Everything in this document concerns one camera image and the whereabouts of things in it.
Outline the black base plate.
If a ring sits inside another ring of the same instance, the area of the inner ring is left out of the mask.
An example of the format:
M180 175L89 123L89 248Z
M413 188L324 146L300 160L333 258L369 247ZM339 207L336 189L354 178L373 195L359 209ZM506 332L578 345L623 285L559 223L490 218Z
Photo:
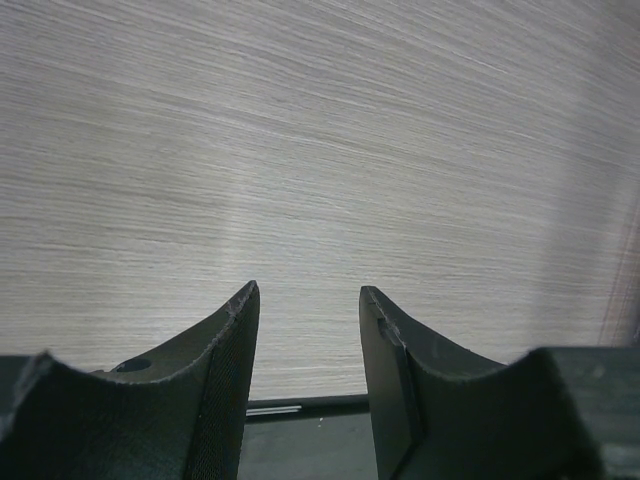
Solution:
M602 479L639 475L639 353L562 349L564 377L604 462ZM1 381L1 410L10 400ZM371 416L361 403L306 405L301 414L257 415L244 428L241 479L378 478Z

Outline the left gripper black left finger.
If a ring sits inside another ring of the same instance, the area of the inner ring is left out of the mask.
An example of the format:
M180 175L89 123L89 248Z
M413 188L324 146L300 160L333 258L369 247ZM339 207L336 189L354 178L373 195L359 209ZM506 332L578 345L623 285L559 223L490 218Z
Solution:
M260 292L111 371L48 352L5 356L5 479L233 479L240 463Z

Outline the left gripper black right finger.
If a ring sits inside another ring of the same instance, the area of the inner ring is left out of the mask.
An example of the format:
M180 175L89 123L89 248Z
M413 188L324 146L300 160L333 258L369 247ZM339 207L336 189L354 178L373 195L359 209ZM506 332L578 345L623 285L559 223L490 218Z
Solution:
M549 349L504 366L360 291L381 479L602 479L604 462Z

